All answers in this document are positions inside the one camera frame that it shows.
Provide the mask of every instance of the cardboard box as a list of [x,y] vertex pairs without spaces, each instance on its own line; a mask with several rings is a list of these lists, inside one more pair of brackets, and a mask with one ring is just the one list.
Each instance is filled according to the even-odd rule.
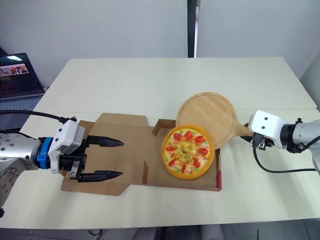
[[102,182],[79,183],[64,173],[62,191],[117,196],[131,184],[208,191],[222,188],[219,150],[211,168],[197,179],[178,179],[165,169],[160,149],[166,134],[176,125],[174,120],[160,119],[155,127],[150,127],[145,116],[103,113],[96,122],[80,121],[79,125],[85,127],[85,138],[104,136],[125,143],[118,147],[88,147],[83,172],[112,170],[123,175]]

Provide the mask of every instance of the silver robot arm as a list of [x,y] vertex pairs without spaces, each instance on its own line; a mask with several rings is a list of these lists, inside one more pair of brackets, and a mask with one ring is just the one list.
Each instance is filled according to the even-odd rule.
[[[294,128],[292,140],[303,148],[318,136],[320,136],[320,120],[315,120],[309,123],[298,123]],[[320,175],[320,140],[307,149],[311,151],[313,165]]]
[[39,139],[21,134],[0,135],[0,206],[3,206],[17,178],[24,170],[37,170]]
[[315,170],[320,175],[320,120],[303,123],[301,118],[298,118],[294,124],[289,124],[289,121],[276,115],[258,110],[251,116],[248,128],[253,133],[251,142],[254,148],[265,150],[266,146],[276,146],[294,154],[309,149]]
[[13,188],[17,178],[25,170],[51,169],[52,173],[70,171],[70,179],[83,182],[101,182],[116,178],[122,172],[96,170],[82,173],[85,169],[89,145],[100,147],[118,147],[124,143],[105,136],[88,135],[85,128],[79,126],[75,117],[67,120],[54,137],[34,139],[22,133],[0,134],[0,218],[4,214],[1,208]]

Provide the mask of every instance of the toy pizza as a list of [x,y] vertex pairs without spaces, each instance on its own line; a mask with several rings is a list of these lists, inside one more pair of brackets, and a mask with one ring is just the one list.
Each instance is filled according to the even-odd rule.
[[200,126],[184,124],[172,129],[161,147],[162,162],[178,179],[196,179],[211,166],[215,145],[210,134]]

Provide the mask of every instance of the gray wall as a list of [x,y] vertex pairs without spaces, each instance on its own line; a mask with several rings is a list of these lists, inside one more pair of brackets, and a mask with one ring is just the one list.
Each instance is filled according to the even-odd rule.
[[200,2],[197,57],[284,57],[300,78],[319,51],[319,0]]
[[186,0],[0,0],[0,29],[45,87],[73,58],[188,56]]
[[300,80],[320,111],[320,52]]

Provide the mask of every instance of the laptop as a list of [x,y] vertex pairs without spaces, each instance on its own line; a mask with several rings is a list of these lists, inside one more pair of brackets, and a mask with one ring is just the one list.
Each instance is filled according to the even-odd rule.
[[[25,52],[0,57],[0,111],[32,111],[45,91]],[[29,115],[0,114],[0,130],[20,129]]]

